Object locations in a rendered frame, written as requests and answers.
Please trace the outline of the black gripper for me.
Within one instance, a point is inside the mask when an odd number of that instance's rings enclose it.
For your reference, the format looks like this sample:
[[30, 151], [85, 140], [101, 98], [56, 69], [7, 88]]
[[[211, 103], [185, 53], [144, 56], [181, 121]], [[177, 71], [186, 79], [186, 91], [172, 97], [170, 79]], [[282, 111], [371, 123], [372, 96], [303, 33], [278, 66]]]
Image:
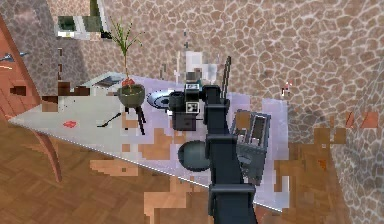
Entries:
[[187, 101], [182, 91], [174, 91], [169, 94], [168, 110], [172, 112], [172, 128], [174, 130], [196, 130], [197, 101]]

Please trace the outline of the dark grey bowl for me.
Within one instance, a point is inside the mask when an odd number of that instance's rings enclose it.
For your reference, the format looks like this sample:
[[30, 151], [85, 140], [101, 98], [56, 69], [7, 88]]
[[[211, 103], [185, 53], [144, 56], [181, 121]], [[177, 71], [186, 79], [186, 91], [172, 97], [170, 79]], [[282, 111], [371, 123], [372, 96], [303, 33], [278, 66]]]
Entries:
[[202, 172], [210, 167], [210, 161], [205, 157], [205, 143], [193, 140], [184, 143], [178, 149], [178, 160], [187, 170]]

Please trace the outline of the dark blue plate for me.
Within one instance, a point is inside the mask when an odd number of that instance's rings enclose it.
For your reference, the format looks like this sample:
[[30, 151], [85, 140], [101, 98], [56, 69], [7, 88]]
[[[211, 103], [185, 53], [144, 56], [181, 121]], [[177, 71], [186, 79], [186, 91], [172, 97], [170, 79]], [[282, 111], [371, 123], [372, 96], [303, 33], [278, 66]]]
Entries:
[[147, 95], [147, 102], [156, 109], [167, 109], [172, 90], [158, 90]]

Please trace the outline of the green house plant in pot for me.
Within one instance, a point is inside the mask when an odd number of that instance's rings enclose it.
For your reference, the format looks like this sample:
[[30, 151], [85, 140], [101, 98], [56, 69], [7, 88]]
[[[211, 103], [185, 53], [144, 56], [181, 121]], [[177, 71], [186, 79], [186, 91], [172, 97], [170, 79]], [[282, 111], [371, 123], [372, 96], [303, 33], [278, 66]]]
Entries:
[[128, 72], [128, 50], [134, 44], [138, 44], [140, 47], [143, 46], [140, 37], [144, 34], [144, 31], [138, 32], [134, 36], [131, 36], [133, 27], [132, 22], [130, 22], [127, 26], [122, 24], [122, 20], [115, 21], [113, 18], [110, 18], [110, 22], [112, 24], [111, 38], [120, 49], [124, 63], [125, 79], [122, 81], [121, 87], [117, 90], [117, 96], [120, 103], [124, 106], [126, 113], [129, 113], [130, 109], [135, 110], [140, 132], [144, 135], [144, 124], [146, 123], [146, 120], [142, 104], [145, 98], [145, 87], [142, 84], [137, 84], [129, 76]]

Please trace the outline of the white blocky thing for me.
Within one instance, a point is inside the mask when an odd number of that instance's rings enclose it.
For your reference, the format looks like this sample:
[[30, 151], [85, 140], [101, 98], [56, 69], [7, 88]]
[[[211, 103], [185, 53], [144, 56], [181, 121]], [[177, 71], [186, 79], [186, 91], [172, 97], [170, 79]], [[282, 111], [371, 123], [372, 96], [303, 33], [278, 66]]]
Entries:
[[216, 80], [217, 65], [204, 62], [202, 52], [186, 51], [185, 61], [187, 72], [194, 72], [196, 69], [200, 69], [203, 80], [207, 80], [211, 83]]

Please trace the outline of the black spoon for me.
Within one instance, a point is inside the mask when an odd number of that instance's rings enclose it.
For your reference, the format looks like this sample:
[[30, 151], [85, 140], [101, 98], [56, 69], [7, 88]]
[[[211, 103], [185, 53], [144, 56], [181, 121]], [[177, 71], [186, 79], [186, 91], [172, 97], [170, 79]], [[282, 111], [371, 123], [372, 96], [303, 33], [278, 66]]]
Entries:
[[96, 127], [98, 127], [98, 128], [104, 128], [104, 127], [107, 127], [111, 121], [113, 121], [114, 119], [120, 117], [121, 115], [122, 115], [122, 113], [119, 112], [119, 113], [117, 113], [115, 116], [113, 116], [112, 118], [110, 118], [109, 120], [107, 120], [105, 123], [103, 123], [103, 124], [101, 124], [101, 125], [97, 125]]

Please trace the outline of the grey toaster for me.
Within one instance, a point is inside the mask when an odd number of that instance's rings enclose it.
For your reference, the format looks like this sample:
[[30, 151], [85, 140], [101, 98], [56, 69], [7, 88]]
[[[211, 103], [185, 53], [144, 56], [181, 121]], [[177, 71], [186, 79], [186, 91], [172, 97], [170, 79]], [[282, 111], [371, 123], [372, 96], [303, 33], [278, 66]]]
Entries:
[[243, 176], [256, 186], [262, 181], [271, 116], [238, 109], [231, 126], [237, 140], [237, 156]]

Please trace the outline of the grey flat slab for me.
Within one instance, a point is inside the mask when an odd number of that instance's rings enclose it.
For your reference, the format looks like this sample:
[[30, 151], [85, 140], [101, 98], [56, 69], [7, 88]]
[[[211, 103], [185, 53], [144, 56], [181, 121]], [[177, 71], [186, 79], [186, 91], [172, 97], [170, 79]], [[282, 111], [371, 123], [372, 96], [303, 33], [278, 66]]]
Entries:
[[84, 83], [91, 96], [115, 95], [126, 76], [122, 73], [107, 72]]

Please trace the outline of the pale white table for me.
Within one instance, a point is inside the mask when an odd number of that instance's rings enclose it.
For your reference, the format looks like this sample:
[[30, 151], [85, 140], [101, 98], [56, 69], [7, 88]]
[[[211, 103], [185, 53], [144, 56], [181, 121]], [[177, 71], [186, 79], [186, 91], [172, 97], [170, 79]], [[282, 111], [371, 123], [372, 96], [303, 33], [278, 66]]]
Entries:
[[[255, 202], [280, 211], [289, 206], [289, 182], [283, 182], [282, 191], [274, 190], [274, 162], [288, 157], [287, 104], [273, 99], [264, 99], [262, 104], [262, 111], [271, 115], [272, 119], [265, 168], [261, 184], [256, 187]], [[171, 117], [165, 111], [147, 102], [142, 104], [142, 109], [146, 119], [144, 135], [135, 125], [123, 127], [125, 120], [137, 121], [134, 111], [114, 119], [107, 127], [96, 127], [124, 111], [115, 95], [61, 98], [58, 112], [43, 112], [41, 106], [36, 106], [12, 118], [10, 122], [167, 175], [178, 176], [197, 185], [208, 186], [208, 171], [190, 172], [182, 167], [177, 156], [178, 148], [184, 142], [205, 139], [207, 129], [203, 122], [197, 122], [195, 132], [176, 132], [172, 129]], [[63, 126], [69, 120], [76, 121], [76, 127]]]

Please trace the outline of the small red white bottle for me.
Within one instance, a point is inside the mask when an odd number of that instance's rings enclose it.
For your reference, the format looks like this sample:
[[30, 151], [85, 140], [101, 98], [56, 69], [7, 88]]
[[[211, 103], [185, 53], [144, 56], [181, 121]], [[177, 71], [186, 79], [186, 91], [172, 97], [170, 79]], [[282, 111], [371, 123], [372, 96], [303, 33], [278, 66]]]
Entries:
[[281, 96], [289, 96], [290, 95], [290, 88], [293, 85], [291, 81], [287, 81], [285, 85], [281, 88]]

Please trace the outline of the dark brown wooden chair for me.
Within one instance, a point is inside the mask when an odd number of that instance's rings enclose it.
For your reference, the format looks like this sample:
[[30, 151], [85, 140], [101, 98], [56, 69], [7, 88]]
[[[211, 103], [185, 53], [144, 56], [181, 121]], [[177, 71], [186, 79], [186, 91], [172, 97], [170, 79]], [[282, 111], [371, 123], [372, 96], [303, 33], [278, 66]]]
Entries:
[[51, 50], [48, 93], [41, 96], [43, 112], [58, 112], [61, 98], [89, 96], [83, 83], [88, 79], [84, 57], [79, 50], [55, 47]]

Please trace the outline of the window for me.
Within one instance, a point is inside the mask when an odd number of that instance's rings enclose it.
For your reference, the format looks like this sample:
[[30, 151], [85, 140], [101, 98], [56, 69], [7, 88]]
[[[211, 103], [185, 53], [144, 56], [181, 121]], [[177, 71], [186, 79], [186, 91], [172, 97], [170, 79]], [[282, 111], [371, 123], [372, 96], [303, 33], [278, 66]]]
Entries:
[[57, 38], [98, 41], [110, 39], [104, 0], [52, 0]]

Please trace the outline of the brown wooden door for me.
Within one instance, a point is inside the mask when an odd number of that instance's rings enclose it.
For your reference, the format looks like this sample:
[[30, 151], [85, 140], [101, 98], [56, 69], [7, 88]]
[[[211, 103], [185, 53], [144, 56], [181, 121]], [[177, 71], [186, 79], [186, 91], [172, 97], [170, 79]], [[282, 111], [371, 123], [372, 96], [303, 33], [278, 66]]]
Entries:
[[0, 62], [0, 117], [9, 120], [41, 103], [19, 50], [0, 15], [0, 58], [10, 53], [13, 62]]

